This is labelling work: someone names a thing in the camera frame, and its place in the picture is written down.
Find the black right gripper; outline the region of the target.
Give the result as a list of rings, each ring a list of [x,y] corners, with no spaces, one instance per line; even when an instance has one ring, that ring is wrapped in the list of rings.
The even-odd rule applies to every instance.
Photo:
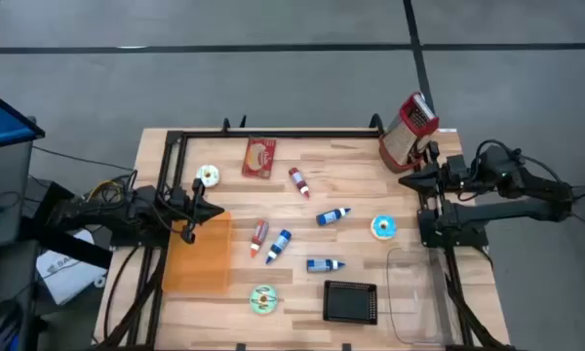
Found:
[[[439,144],[436,141],[431,141],[427,148],[428,164],[410,175],[401,176],[399,183],[422,196],[428,196],[431,201],[431,210],[434,210],[436,214],[462,214],[468,207],[447,199],[446,193],[454,192],[459,195],[468,176],[466,178],[450,178],[446,162],[441,164],[439,157]]]

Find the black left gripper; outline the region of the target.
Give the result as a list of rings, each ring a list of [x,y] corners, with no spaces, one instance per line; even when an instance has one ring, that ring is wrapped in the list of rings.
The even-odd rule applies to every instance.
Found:
[[[187,223],[180,230],[180,238],[185,243],[195,242],[195,234],[193,230],[196,224],[204,224],[210,219],[218,215],[221,215],[222,212],[224,211],[224,208],[211,204],[206,199],[201,198],[201,196],[204,194],[205,187],[199,178],[193,179],[191,189],[194,192],[193,197],[190,197],[186,192],[186,204],[185,209],[183,211],[172,207],[168,202],[171,211],[175,214],[177,218],[187,220]],[[199,209],[202,211],[199,212],[199,220],[195,215],[196,205],[198,202]]]

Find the white frosted donut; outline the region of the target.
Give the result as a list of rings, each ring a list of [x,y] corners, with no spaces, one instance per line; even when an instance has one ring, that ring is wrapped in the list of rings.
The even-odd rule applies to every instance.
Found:
[[[205,187],[210,188],[219,183],[220,172],[214,165],[203,165],[197,170],[196,177],[202,181]]]

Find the orange food colouring bottle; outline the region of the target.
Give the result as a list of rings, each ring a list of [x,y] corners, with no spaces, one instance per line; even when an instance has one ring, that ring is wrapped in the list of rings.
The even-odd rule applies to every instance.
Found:
[[[269,230],[269,223],[260,218],[257,222],[256,222],[256,226],[254,229],[254,234],[252,236],[251,239],[251,245],[250,245],[250,249],[251,249],[251,257],[255,257],[257,255],[257,253],[259,252],[267,234],[268,234],[268,230]]]

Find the blue frosted donut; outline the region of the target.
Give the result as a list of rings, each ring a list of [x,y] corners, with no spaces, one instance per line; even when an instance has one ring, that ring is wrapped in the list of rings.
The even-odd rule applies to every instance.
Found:
[[[386,241],[393,239],[397,233],[395,219],[385,214],[376,216],[370,224],[370,233],[377,240]]]

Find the red snack packet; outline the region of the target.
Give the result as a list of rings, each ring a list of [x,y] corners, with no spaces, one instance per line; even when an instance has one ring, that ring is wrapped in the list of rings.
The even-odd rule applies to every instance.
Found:
[[[269,179],[276,149],[276,138],[250,137],[242,167],[246,177]]]

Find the blue food colouring bottle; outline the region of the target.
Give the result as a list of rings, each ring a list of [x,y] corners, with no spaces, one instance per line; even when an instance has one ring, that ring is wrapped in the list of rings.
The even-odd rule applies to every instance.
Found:
[[[292,233],[283,229],[274,243],[271,245],[269,253],[267,254],[267,258],[265,260],[266,264],[270,264],[274,261],[281,252],[286,248],[288,243],[292,238]]]
[[[332,272],[345,266],[346,264],[343,261],[331,258],[308,259],[306,261],[306,270],[308,273]]]
[[[350,213],[350,208],[337,208],[322,214],[316,215],[316,222],[319,226],[325,226],[339,221]]]

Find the red food colouring bottle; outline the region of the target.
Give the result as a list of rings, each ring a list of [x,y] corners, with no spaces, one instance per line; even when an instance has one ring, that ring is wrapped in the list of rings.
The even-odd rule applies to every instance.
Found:
[[[309,186],[305,181],[301,171],[298,168],[290,168],[289,176],[300,194],[303,195],[306,199],[310,199]]]

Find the green donut with dark drizzle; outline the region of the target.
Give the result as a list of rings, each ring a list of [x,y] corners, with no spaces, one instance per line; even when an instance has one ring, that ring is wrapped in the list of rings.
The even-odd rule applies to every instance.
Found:
[[[250,296],[250,306],[254,313],[265,315],[272,313],[278,304],[277,291],[267,285],[257,286]]]

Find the red metal box grater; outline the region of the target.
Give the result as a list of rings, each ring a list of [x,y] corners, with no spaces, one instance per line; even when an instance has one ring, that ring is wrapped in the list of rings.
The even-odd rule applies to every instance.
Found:
[[[411,94],[379,138],[379,155],[386,167],[400,174],[418,165],[439,124],[424,95]]]

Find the orange translucent plastic tray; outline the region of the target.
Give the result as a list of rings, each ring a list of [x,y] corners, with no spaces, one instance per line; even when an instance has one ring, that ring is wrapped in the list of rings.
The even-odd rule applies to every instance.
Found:
[[[162,290],[174,294],[225,293],[233,235],[231,213],[223,212],[197,225],[193,230],[193,244],[187,244],[177,233],[186,224],[186,220],[173,224]]]

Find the clear plastic container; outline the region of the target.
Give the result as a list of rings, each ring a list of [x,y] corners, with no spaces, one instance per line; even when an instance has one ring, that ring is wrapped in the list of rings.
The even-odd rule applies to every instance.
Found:
[[[446,346],[459,339],[447,293],[444,259],[435,250],[393,248],[386,255],[386,312],[408,346]]]

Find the black perforated square tray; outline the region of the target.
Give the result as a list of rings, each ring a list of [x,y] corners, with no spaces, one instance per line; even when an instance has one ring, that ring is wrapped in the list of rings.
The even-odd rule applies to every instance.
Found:
[[[377,285],[333,280],[324,283],[324,321],[375,326],[377,315]]]

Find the black stand beam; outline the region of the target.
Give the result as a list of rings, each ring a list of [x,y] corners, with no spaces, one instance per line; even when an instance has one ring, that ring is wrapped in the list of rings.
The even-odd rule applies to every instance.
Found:
[[[54,181],[33,179],[29,184],[35,208],[21,216],[19,238],[22,241],[34,240],[47,250],[93,266],[108,268],[111,251],[70,234],[70,231],[87,225],[78,210],[81,199]]]

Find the white paper bag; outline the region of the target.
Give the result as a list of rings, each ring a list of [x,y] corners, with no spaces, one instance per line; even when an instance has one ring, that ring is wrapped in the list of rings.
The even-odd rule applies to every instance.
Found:
[[[56,305],[64,305],[89,286],[103,288],[107,268],[83,262],[63,253],[43,249],[35,267],[41,284]]]

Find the monitor with blue screen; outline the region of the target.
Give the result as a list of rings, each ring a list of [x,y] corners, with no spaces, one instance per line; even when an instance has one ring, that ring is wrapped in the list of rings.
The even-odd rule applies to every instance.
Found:
[[[0,98],[0,247],[18,239],[33,142],[45,135]]]

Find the black aluminium table frame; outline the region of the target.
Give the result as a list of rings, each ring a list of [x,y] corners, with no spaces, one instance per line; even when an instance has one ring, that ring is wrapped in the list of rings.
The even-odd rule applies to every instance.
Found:
[[[220,135],[212,128],[192,128],[182,157],[184,184],[205,164],[218,167],[219,183],[208,200],[231,213],[228,289],[221,294],[151,296],[136,324],[138,341],[152,339],[161,350],[230,350],[238,343],[250,350],[329,350],[351,344],[354,350],[409,350],[400,342],[386,312],[385,265],[389,250],[423,249],[416,214],[420,197],[404,187],[383,164],[378,136],[366,128],[259,128],[260,137],[277,139],[269,179],[244,177],[242,160],[248,129],[233,128]],[[300,194],[289,176],[298,168],[309,186],[310,199]],[[337,222],[319,226],[316,215],[350,208]],[[378,215],[392,216],[396,236],[381,241],[371,235]],[[251,239],[256,222],[269,223],[268,234],[255,257]],[[292,238],[270,264],[271,245],[285,229]],[[332,256],[346,266],[339,281],[372,283],[378,288],[375,326],[326,322],[322,318],[321,274],[305,269],[309,257]],[[256,314],[250,296],[257,286],[273,287],[276,309]]]

